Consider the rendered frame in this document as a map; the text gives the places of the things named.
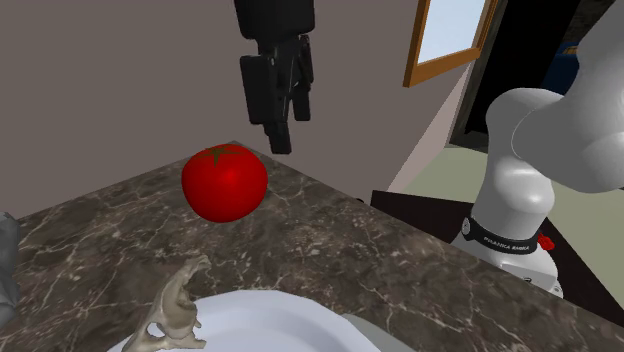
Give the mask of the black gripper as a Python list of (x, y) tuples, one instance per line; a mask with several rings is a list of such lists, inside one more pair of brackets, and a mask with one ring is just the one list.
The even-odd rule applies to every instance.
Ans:
[(240, 58), (250, 123), (262, 125), (273, 154), (292, 152), (288, 127), (293, 56), (274, 47), (299, 35), (297, 84), (292, 90), (296, 121), (311, 119), (309, 93), (314, 82), (310, 39), (315, 28), (314, 0), (234, 0), (240, 32), (262, 55)]

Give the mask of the beige dinosaur figure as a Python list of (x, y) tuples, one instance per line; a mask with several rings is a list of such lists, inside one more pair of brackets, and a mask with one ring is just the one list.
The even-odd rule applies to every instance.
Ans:
[(198, 339), (194, 328), (202, 324), (197, 319), (197, 306), (185, 289), (200, 269), (210, 268), (206, 255), (187, 259), (158, 290), (147, 315), (125, 343), (122, 352), (158, 352), (172, 349), (203, 349), (205, 340)]

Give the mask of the wooden framed window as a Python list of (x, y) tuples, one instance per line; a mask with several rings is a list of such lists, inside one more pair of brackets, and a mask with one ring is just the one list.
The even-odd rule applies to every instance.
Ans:
[(478, 59), (498, 2), (418, 0), (403, 86), (415, 86)]

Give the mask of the dark robot stand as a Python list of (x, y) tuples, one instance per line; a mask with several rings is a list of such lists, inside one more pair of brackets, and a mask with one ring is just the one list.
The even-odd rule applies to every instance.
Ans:
[[(370, 205), (432, 236), (451, 242), (472, 205), (468, 202), (374, 190)], [(624, 308), (602, 285), (553, 223), (546, 219), (540, 231), (554, 242), (549, 252), (559, 273), (564, 299), (624, 327)]]

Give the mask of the grey lumpy object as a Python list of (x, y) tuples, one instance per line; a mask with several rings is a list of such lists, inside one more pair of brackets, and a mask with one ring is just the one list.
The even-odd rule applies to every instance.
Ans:
[(13, 278), (16, 269), (20, 225), (7, 212), (0, 212), (0, 328), (16, 315), (20, 288)]

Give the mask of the white plate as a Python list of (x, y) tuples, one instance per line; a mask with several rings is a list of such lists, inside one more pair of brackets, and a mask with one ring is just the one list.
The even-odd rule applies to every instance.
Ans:
[(203, 348), (156, 352), (381, 352), (347, 319), (305, 297), (238, 290), (193, 302)]

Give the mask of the red tomato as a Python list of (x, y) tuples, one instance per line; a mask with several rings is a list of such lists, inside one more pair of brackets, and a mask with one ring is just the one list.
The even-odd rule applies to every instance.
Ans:
[(184, 196), (201, 218), (216, 223), (239, 220), (263, 201), (268, 174), (249, 149), (220, 144), (192, 156), (181, 173)]

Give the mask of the dark doorway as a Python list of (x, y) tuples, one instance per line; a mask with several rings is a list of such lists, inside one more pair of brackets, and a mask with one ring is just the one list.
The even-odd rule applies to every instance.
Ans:
[(581, 40), (615, 0), (499, 0), (449, 142), (484, 151), (485, 113), (512, 88), (538, 88), (564, 42)]

